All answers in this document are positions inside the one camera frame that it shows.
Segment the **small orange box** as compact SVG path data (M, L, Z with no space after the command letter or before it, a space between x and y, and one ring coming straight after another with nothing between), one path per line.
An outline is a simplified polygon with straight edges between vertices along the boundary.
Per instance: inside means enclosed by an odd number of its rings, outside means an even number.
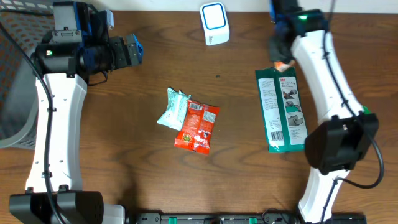
M281 61L274 62L274 68L279 72L285 72L288 68L293 67L295 60L291 60L289 63L284 63Z

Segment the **mint green wipes pack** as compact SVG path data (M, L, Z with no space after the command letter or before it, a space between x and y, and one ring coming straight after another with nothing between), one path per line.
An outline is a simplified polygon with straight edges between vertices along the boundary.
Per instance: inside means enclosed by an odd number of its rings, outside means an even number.
M157 120L157 124L180 131L185 121L188 108L188 100L191 95L186 95L173 88L167 89L168 104L163 115Z

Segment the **green product pouch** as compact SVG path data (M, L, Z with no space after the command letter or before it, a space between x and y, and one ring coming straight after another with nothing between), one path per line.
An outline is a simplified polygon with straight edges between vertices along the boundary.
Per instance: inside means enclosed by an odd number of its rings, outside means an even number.
M308 131L295 69L265 68L255 75L269 152L304 150Z

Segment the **orange snack packet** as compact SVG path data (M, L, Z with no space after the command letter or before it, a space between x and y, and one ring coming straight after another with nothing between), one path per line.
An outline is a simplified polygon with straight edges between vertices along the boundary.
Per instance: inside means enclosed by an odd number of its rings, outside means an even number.
M216 117L220 108L188 100L188 108L182 129L174 146L208 155Z

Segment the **green lid spice jar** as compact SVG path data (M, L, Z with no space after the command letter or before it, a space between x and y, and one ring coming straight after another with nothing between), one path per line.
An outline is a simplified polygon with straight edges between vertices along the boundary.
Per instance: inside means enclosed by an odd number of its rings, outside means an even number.
M364 114L371 114L371 112L370 112L368 107L366 107L364 105L362 105L362 107L363 107Z

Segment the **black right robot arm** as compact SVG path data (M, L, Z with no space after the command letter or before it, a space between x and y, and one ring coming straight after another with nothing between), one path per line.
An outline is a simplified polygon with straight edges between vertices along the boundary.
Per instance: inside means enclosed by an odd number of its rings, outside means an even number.
M374 139L379 121L374 113L365 113L348 85L334 50L331 16L325 17L319 9L306 11L295 1L273 2L270 16L275 24L271 59L299 64L317 110L318 128L304 140L310 175L298 203L298 217L301 223L332 223L331 208L342 183L372 189L384 177L383 158ZM370 147L379 161L376 181L364 185L349 180Z

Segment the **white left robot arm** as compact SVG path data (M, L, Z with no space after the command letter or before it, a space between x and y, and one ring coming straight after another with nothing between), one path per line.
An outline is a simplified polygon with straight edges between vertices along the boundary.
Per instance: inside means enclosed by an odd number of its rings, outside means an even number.
M23 194L9 199L22 223L131 223L122 205L107 204L98 191L83 190L80 120L90 75L139 65L144 49L134 34L76 39L57 32L32 55L37 75L37 137Z

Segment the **white barcode scanner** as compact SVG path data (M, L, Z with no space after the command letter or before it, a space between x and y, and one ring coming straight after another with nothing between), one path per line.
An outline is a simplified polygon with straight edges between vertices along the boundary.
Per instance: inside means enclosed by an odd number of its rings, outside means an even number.
M211 2L202 5L200 16L206 45L218 45L229 41L229 22L223 3Z

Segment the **grey plastic mesh basket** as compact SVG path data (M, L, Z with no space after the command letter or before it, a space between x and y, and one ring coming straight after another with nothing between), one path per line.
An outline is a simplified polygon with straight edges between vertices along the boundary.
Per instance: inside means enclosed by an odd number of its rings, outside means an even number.
M54 29L53 1L2 0L1 25L30 56L45 34ZM1 147L35 149L37 131L36 76L23 54L1 33Z

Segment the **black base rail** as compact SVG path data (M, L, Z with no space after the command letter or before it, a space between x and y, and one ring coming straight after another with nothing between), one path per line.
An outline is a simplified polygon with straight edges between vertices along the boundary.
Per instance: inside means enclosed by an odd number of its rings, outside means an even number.
M161 215L159 213L141 213L130 218L133 224L283 224L302 223L288 213L269 212L265 215Z

